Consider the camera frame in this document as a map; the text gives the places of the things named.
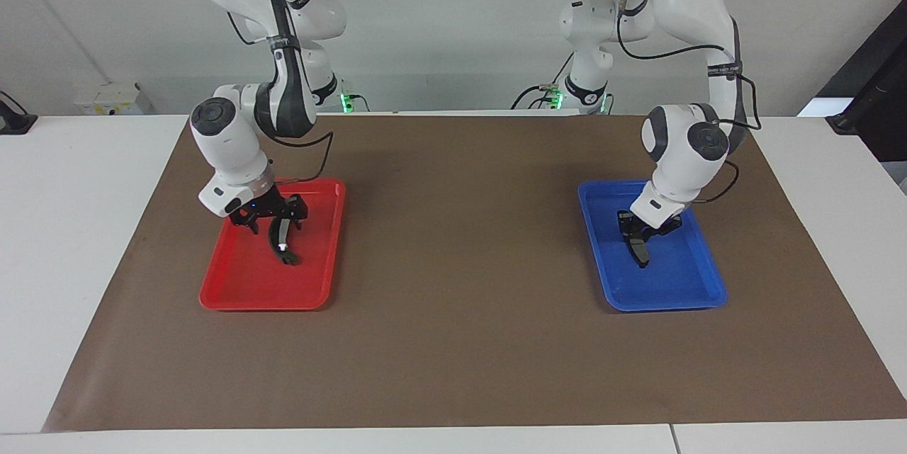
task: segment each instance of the blue tray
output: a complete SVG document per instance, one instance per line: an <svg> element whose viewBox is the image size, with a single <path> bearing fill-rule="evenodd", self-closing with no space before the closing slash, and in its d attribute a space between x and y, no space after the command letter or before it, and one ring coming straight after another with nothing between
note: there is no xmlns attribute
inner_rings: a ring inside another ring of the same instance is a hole
<svg viewBox="0 0 907 454"><path fill-rule="evenodd" d="M693 212L683 226L647 242L652 261L639 268L623 241L619 210L628 210L644 181L594 181L580 186L580 203L602 288L610 305L623 312L712 309L728 302L709 245Z"/></svg>

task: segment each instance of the brown table surface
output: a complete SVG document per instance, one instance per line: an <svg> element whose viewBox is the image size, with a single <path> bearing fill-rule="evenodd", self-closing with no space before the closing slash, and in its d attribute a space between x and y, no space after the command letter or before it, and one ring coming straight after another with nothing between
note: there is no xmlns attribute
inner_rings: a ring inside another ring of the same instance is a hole
<svg viewBox="0 0 907 454"><path fill-rule="evenodd" d="M641 122L322 118L347 207L333 296L305 313L198 304L221 221L185 132L45 430L907 418L752 140L694 208L728 305L607 305L577 187L650 176ZM265 150L281 176L321 157Z"/></svg>

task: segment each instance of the white wall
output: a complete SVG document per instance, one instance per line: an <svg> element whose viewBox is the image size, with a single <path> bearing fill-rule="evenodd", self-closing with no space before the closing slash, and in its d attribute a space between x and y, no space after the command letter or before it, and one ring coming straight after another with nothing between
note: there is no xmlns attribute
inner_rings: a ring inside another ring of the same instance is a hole
<svg viewBox="0 0 907 454"><path fill-rule="evenodd" d="M271 74L269 52L239 44L208 0L46 1L0 0L0 87L43 114L72 112L72 80L137 80L175 113L214 86ZM349 31L326 47L375 109L507 108L570 53L557 18L571 0L341 1ZM726 1L762 111L796 115L900 0ZM637 45L679 44L660 33ZM700 56L640 63L613 52L615 112L706 98Z"/></svg>

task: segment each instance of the plastic tray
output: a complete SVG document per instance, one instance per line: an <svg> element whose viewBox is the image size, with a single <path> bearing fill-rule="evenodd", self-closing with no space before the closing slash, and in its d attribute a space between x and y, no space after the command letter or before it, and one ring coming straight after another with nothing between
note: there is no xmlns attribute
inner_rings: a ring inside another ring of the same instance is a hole
<svg viewBox="0 0 907 454"><path fill-rule="evenodd" d="M580 186L580 203L610 305L623 312L711 309L728 291L693 212L683 226L647 242L652 261L639 268L626 247L616 212L628 210L644 181L595 181Z"/></svg>
<svg viewBox="0 0 907 454"><path fill-rule="evenodd" d="M298 193L308 205L302 231L291 229L288 242L301 257L286 266L268 244L270 219L259 220L259 235L224 221L198 299L215 311L313 311L330 296L340 238L346 187L334 179L292 183L281 195Z"/></svg>

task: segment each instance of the white table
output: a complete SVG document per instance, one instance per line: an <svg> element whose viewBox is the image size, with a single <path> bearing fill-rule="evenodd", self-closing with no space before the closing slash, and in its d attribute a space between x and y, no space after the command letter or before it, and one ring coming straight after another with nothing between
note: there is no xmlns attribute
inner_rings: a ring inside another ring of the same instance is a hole
<svg viewBox="0 0 907 454"><path fill-rule="evenodd" d="M184 123L43 118L27 137L0 138L0 432L14 433L0 436L0 452L826 454L907 445L907 421L35 434ZM907 197L859 139L836 137L821 119L767 119L757 140L904 392ZM116 196L103 192L113 187Z"/></svg>

